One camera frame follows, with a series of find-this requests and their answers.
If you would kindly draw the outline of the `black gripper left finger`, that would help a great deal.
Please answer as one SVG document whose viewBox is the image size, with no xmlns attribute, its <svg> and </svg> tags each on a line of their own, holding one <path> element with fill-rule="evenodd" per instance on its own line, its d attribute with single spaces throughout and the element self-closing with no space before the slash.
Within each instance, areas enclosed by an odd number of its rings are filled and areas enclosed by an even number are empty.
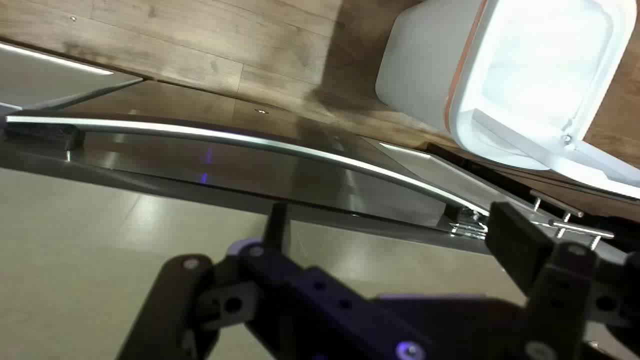
<svg viewBox="0 0 640 360">
<path fill-rule="evenodd" d="M 195 326 L 193 309 L 209 269 L 204 254 L 166 259 L 115 360 L 206 360 L 215 336 Z"/>
</svg>

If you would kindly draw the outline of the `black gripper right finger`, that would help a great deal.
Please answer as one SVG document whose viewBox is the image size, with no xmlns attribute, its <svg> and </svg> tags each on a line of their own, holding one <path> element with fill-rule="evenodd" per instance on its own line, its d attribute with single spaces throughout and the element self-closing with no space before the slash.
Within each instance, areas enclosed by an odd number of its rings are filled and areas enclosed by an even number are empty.
<svg viewBox="0 0 640 360">
<path fill-rule="evenodd" d="M 508 201 L 490 205 L 485 246 L 525 294 L 514 324 L 514 358 L 577 360 L 595 255 L 582 244 L 556 244 Z"/>
</svg>

